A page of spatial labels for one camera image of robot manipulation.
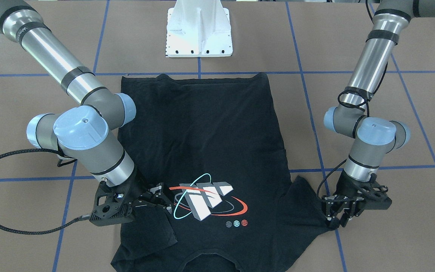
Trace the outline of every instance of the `white stand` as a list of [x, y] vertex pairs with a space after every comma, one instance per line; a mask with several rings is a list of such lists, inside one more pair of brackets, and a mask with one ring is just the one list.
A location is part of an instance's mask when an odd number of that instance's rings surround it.
[[233, 54], [229, 10], [219, 0], [177, 0], [167, 13], [166, 57]]

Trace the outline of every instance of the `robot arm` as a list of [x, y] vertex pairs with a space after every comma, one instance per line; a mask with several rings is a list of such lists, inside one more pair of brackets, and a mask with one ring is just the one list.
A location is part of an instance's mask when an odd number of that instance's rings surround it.
[[133, 100], [105, 88], [23, 0], [0, 0], [0, 33], [19, 43], [79, 103], [62, 114], [36, 116], [26, 132], [35, 147], [76, 158], [100, 181], [88, 219], [105, 226], [132, 221], [133, 209], [142, 205], [170, 210], [171, 204], [163, 197], [171, 197], [170, 191], [162, 184], [146, 188], [142, 174], [110, 132], [134, 119]]
[[385, 210], [392, 203], [387, 187], [376, 182], [376, 173], [386, 153], [409, 141], [410, 130], [401, 122], [369, 117], [364, 112], [401, 31], [414, 17], [435, 17], [435, 0], [382, 0], [348, 86], [338, 97], [339, 105], [325, 114], [328, 129], [355, 139], [336, 192], [322, 197], [331, 226], [345, 227], [364, 210]]

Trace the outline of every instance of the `white base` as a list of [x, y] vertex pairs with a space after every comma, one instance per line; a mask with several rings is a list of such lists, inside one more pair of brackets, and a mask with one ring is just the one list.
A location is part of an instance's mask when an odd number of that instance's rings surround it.
[[[174, 8], [167, 12], [167, 23], [171, 19]], [[229, 10], [224, 8], [226, 17], [229, 21]], [[231, 31], [214, 32], [209, 37], [200, 41], [202, 31], [200, 26], [196, 26], [200, 33], [186, 34], [182, 31], [167, 31], [167, 40], [165, 48], [166, 57], [229, 57], [233, 54], [233, 42], [231, 40]]]

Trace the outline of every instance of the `light blue curved line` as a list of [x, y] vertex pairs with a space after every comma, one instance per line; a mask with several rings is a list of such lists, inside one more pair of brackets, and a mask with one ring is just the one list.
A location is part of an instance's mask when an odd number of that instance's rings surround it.
[[[194, 184], [195, 184], [199, 179], [201, 179], [201, 178], [204, 177], [205, 175], [208, 175], [208, 176], [209, 176], [209, 182], [211, 182], [211, 175], [210, 175], [209, 173], [205, 173], [205, 174], [202, 174], [202, 176], [198, 177], [195, 181], [193, 181], [193, 182], [190, 184], [189, 187], [193, 186], [193, 185], [194, 185]], [[186, 191], [184, 191], [184, 193], [181, 195], [181, 198], [180, 198], [179, 201], [177, 202], [176, 208], [174, 209], [174, 218], [177, 219], [177, 220], [179, 220], [179, 219], [183, 219], [184, 217], [186, 217], [186, 216], [188, 216], [188, 215], [190, 215], [190, 214], [192, 213], [192, 212], [189, 212], [187, 215], [184, 215], [183, 217], [176, 217], [177, 207], [179, 207], [179, 205], [181, 204], [181, 201], [182, 201], [183, 197], [186, 196], [187, 191], [188, 191], [188, 190], [186, 189]]]

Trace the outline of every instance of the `light blue joint cap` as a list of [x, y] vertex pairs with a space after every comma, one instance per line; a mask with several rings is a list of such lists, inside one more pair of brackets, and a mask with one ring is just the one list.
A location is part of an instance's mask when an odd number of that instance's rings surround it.
[[38, 126], [40, 120], [48, 114], [53, 113], [43, 113], [33, 117], [26, 127], [26, 138], [28, 138], [28, 141], [36, 148], [41, 148], [40, 144], [38, 144], [38, 139], [36, 138], [36, 127]]
[[404, 128], [404, 130], [406, 131], [406, 141], [404, 141], [404, 144], [400, 147], [400, 148], [402, 148], [402, 147], [404, 147], [404, 145], [406, 145], [409, 142], [410, 136], [412, 135], [412, 133], [411, 133], [409, 127], [406, 124], [404, 124], [402, 122], [399, 122], [399, 121], [394, 121], [394, 122], [399, 123]]
[[325, 113], [325, 117], [323, 117], [323, 124], [325, 125], [325, 127], [335, 133], [337, 133], [337, 131], [335, 130], [335, 126], [333, 125], [333, 114], [335, 113], [336, 108], [337, 107], [331, 107], [330, 109], [328, 109]]
[[58, 142], [71, 150], [87, 150], [101, 144], [108, 135], [108, 124], [97, 111], [83, 105], [63, 113], [53, 131]]
[[392, 122], [377, 117], [367, 117], [357, 130], [357, 136], [369, 145], [383, 146], [394, 140], [396, 130]]
[[137, 108], [135, 107], [135, 102], [132, 100], [132, 98], [124, 93], [118, 93], [118, 96], [120, 96], [120, 99], [122, 99], [122, 102], [124, 104], [124, 111], [125, 111], [125, 117], [124, 117], [124, 123], [120, 126], [123, 127], [128, 122], [132, 121], [135, 118], [135, 115], [137, 114]]

